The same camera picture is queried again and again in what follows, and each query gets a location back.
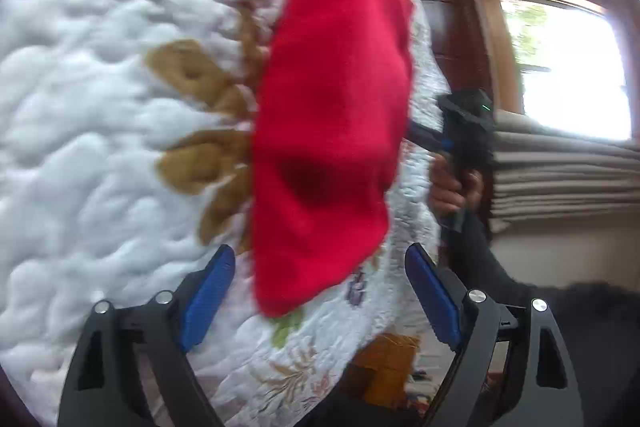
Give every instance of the folded blanket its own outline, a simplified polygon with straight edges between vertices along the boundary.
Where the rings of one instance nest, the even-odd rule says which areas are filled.
[[[515,221],[640,209],[636,142],[561,132],[506,111],[496,121],[494,232]]]
[[[262,80],[253,215],[260,308],[342,281],[388,230],[411,93],[409,0],[289,0]]]

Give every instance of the window frame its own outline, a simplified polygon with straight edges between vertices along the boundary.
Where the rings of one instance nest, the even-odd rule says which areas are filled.
[[[524,114],[520,68],[500,0],[477,0],[484,23],[487,49],[494,72],[494,104],[506,111]],[[554,0],[539,0],[554,3]],[[631,113],[632,137],[640,138],[640,5],[637,0],[585,0],[604,9],[612,25],[622,56],[625,85]],[[571,4],[559,2],[564,6]],[[576,9],[590,11],[583,6]]]

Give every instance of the black sleeve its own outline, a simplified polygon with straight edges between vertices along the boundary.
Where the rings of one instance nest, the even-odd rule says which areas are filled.
[[[549,304],[559,290],[543,288],[513,280],[495,258],[476,214],[468,212],[462,233],[449,232],[446,237],[449,267],[468,289],[479,289],[503,304],[527,306],[534,298]]]

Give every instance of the window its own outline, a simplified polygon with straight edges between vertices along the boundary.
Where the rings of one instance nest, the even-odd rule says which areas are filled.
[[[524,112],[541,124],[628,139],[625,73],[609,22],[549,0],[500,0],[520,77]]]
[[[638,131],[630,110],[638,107],[636,57],[626,53],[623,62],[616,42],[628,47],[633,38],[628,21],[615,16],[623,7],[609,0],[480,1],[498,108],[589,137],[624,140]]]

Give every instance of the blue gripper pad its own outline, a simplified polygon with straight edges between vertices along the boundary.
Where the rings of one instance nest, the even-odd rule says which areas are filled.
[[[187,353],[203,341],[236,273],[236,254],[224,245],[207,265],[204,279],[182,315],[180,346]]]
[[[404,255],[404,270],[437,339],[455,351],[462,341],[458,309],[437,276],[436,266],[417,243]]]

